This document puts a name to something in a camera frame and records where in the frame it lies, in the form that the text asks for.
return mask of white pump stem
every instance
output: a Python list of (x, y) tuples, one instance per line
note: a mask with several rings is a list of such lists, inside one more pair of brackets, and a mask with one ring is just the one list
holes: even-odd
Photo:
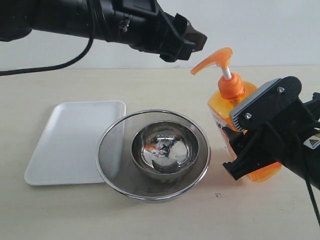
[(232, 79), (231, 72), (230, 72), (229, 68), (222, 69), (222, 72), (223, 72), (223, 76), (224, 76), (224, 78), (226, 80), (231, 80)]

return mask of orange pump head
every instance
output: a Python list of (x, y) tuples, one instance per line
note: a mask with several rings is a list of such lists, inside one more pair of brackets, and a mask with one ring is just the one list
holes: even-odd
[(223, 76), (218, 83), (221, 96), (225, 99), (237, 98), (244, 93), (245, 87), (241, 76), (236, 73), (231, 73), (229, 70), (229, 62), (232, 55), (233, 51), (230, 47), (219, 49), (192, 69), (191, 74), (196, 75), (206, 67), (217, 65), (223, 72)]

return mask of bowl rim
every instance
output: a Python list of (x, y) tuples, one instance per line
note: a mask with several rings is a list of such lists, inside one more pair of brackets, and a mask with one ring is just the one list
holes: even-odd
[[(102, 142), (105, 139), (106, 135), (118, 124), (120, 124), (121, 122), (123, 122), (124, 120), (131, 118), (133, 116), (136, 115), (140, 115), (140, 114), (145, 114), (145, 113), (167, 113), (167, 114), (173, 114), (176, 115), (178, 117), (184, 118), (185, 120), (191, 122), (202, 134), (205, 143), (206, 143), (206, 148), (207, 148), (207, 158), (206, 158), (206, 162), (205, 162), (205, 167), (203, 168), (202, 172), (199, 174), (199, 176), (196, 178), (196, 180), (194, 180), (191, 184), (189, 184), (188, 186), (186, 186), (185, 188), (176, 191), (174, 193), (168, 194), (168, 195), (163, 195), (163, 196), (139, 196), (136, 194), (132, 194), (130, 192), (127, 192), (125, 190), (122, 190), (121, 188), (117, 187), (115, 184), (113, 184), (108, 178), (107, 176), (105, 176), (105, 174), (103, 173), (101, 166), (100, 166), (100, 161), (99, 161), (99, 152), (100, 152), (100, 148), (102, 146)], [(152, 202), (157, 202), (157, 201), (165, 201), (165, 200), (169, 200), (169, 199), (174, 199), (182, 194), (184, 194), (185, 192), (187, 192), (189, 189), (191, 189), (192, 187), (194, 187), (199, 181), (201, 181), (201, 179), (206, 175), (208, 168), (209, 168), (209, 164), (211, 161), (211, 157), (212, 157), (212, 153), (211, 153), (211, 147), (210, 147), (210, 143), (209, 143), (209, 139), (207, 137), (207, 135), (205, 134), (204, 130), (195, 122), (193, 121), (191, 118), (178, 113), (176, 111), (171, 111), (171, 110), (165, 110), (165, 109), (145, 109), (145, 110), (139, 110), (139, 111), (135, 111), (132, 112), (130, 114), (127, 114), (123, 117), (121, 117), (120, 119), (118, 119), (116, 122), (114, 122), (112, 125), (110, 125), (107, 130), (102, 134), (99, 142), (98, 142), (98, 146), (97, 146), (97, 150), (95, 152), (95, 158), (96, 158), (96, 166), (98, 169), (98, 172), (100, 174), (100, 176), (102, 177), (102, 179), (111, 187), (113, 188), (115, 191), (117, 191), (118, 193), (125, 195), (129, 198), (135, 199), (135, 200), (140, 200), (140, 201), (152, 201)]]
[(195, 137), (196, 139), (196, 143), (197, 143), (197, 151), (196, 151), (196, 155), (194, 157), (194, 161), (187, 167), (183, 170), (183, 172), (189, 170), (194, 164), (196, 164), (196, 162), (198, 161), (198, 158), (199, 158), (199, 139), (198, 137), (195, 135), (195, 133), (189, 128), (187, 127), (186, 125), (180, 123), (180, 122), (177, 122), (177, 121), (172, 121), (172, 120), (169, 120), (169, 121), (163, 121), (163, 120), (160, 120), (160, 121), (154, 121), (154, 122), (150, 122), (149, 124), (141, 127), (133, 136), (132, 138), (132, 141), (131, 141), (131, 151), (130, 151), (130, 155), (131, 155), (131, 158), (134, 162), (134, 164), (136, 165), (136, 167), (138, 167), (140, 170), (144, 171), (144, 172), (147, 172), (147, 173), (150, 173), (150, 174), (153, 174), (153, 175), (157, 175), (157, 176), (174, 176), (174, 175), (177, 175), (178, 173), (181, 173), (180, 171), (179, 172), (173, 172), (173, 173), (157, 173), (157, 172), (153, 172), (149, 169), (145, 169), (143, 168), (139, 163), (138, 161), (136, 160), (136, 158), (134, 157), (133, 155), (133, 152), (132, 152), (132, 145), (134, 143), (134, 140), (136, 139), (136, 137), (138, 136), (138, 134), (145, 128), (149, 127), (150, 125), (153, 125), (153, 124), (159, 124), (159, 123), (174, 123), (174, 124), (178, 124), (186, 129), (188, 129), (192, 135)]

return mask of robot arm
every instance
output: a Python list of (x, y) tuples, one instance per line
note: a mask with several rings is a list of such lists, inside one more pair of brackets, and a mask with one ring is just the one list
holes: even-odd
[[(165, 62), (188, 60), (207, 41), (185, 17), (164, 12), (157, 0), (92, 2), (97, 40), (159, 54)], [(89, 14), (86, 0), (2, 0), (0, 41), (21, 39), (32, 30), (88, 38)]]

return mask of orange soap dispenser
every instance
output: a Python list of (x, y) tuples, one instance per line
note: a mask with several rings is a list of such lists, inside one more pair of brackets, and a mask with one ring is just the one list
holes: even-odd
[[(228, 127), (234, 131), (237, 131), (237, 129), (232, 125), (229, 116), (230, 111), (239, 103), (241, 103), (247, 96), (253, 93), (257, 87), (250, 82), (242, 81), (239, 74), (230, 72), (229, 62), (232, 55), (233, 51), (231, 48), (222, 48), (199, 63), (194, 69), (191, 70), (191, 73), (195, 75), (202, 69), (211, 65), (217, 65), (222, 69), (223, 76), (218, 82), (219, 90), (211, 96), (207, 104), (222, 136), (224, 137), (230, 154), (234, 159), (236, 159), (237, 156), (231, 148), (229, 139), (223, 132), (222, 127)], [(253, 182), (263, 182), (277, 173), (281, 167), (282, 165), (276, 162), (249, 173), (247, 177)]]

